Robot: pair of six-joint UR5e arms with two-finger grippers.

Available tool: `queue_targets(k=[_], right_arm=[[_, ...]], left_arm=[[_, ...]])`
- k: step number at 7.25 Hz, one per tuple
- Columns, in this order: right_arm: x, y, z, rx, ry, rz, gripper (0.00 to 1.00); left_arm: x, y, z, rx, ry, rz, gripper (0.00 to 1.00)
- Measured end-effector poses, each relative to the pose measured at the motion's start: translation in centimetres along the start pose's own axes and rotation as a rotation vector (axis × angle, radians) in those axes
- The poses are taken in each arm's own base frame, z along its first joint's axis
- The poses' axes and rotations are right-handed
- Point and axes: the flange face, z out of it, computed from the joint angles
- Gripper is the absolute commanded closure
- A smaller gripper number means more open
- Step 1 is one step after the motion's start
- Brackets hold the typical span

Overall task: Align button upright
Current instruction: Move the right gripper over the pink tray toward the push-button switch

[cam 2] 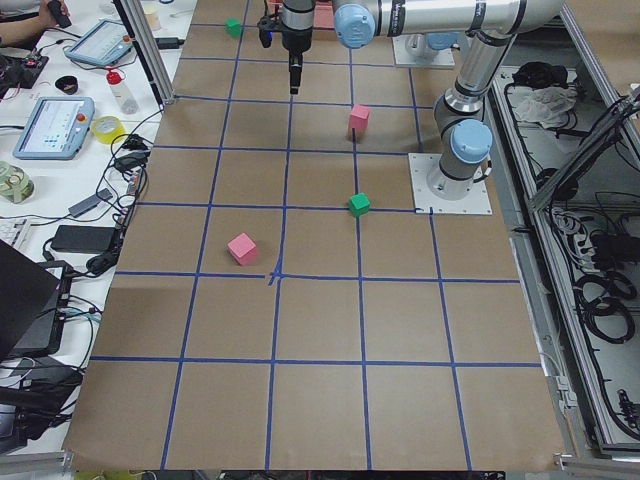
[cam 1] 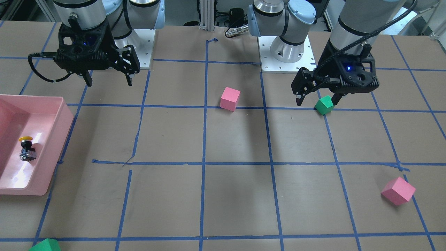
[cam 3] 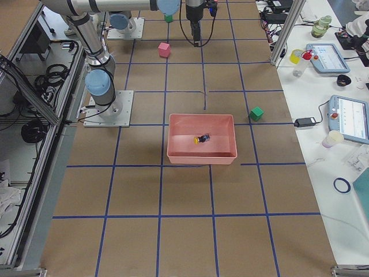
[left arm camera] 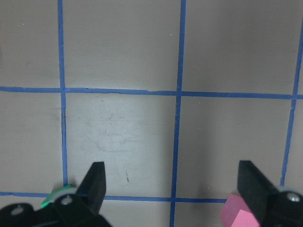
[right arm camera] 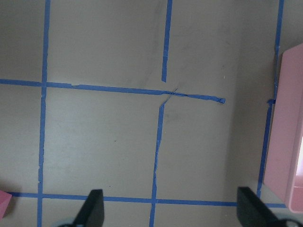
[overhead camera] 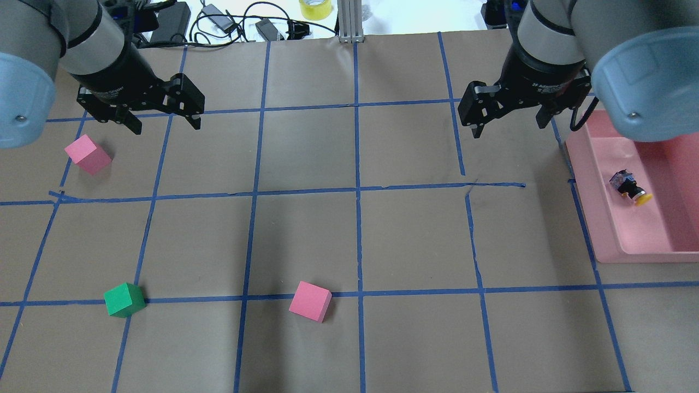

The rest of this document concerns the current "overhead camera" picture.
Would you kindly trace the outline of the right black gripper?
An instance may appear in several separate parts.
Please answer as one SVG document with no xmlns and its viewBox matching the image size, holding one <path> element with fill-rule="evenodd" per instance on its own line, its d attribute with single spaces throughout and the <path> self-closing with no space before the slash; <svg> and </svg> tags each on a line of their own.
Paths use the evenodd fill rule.
<svg viewBox="0 0 699 393">
<path fill-rule="evenodd" d="M 539 107 L 535 121 L 539 129 L 544 129 L 554 115 L 565 109 L 579 109 L 590 91 L 591 73 L 587 67 L 552 85 L 523 76 L 501 78 L 493 85 L 472 81 L 458 105 L 458 115 L 462 125 L 472 128 L 474 139 L 481 137 L 484 125 L 492 120 L 532 107 Z"/>
</svg>

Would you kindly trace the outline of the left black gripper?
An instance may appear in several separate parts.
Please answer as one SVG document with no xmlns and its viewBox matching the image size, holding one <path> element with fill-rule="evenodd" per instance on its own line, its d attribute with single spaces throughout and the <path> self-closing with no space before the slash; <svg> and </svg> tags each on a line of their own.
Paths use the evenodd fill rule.
<svg viewBox="0 0 699 393">
<path fill-rule="evenodd" d="M 104 93 L 80 85 L 76 101 L 94 119 L 121 122 L 137 136 L 142 134 L 143 125 L 134 113 L 143 110 L 180 115 L 193 129 L 202 128 L 200 115 L 205 110 L 205 95 L 187 75 L 175 74 L 169 80 L 132 80 L 137 83 L 134 87 Z"/>
</svg>

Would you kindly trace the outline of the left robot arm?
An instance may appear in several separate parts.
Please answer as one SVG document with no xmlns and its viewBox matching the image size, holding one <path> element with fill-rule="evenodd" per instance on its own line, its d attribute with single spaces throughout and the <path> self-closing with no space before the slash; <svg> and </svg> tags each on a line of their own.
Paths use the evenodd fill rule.
<svg viewBox="0 0 699 393">
<path fill-rule="evenodd" d="M 43 132 L 63 69 L 79 84 L 76 101 L 100 123 L 142 132 L 134 113 L 184 117 L 199 130 L 204 94 L 185 74 L 156 76 L 138 52 L 138 33 L 157 29 L 173 1 L 3 1 L 1 145 L 18 148 Z"/>
</svg>

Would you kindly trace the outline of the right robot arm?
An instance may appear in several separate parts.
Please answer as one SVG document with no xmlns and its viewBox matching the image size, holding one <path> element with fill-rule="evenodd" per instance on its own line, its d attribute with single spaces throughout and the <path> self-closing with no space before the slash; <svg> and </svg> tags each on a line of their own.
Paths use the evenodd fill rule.
<svg viewBox="0 0 699 393">
<path fill-rule="evenodd" d="M 458 105 L 475 138 L 514 110 L 579 130 L 602 104 L 632 141 L 697 132 L 696 1 L 488 1 L 512 38 L 499 79 L 472 81 Z"/>
</svg>

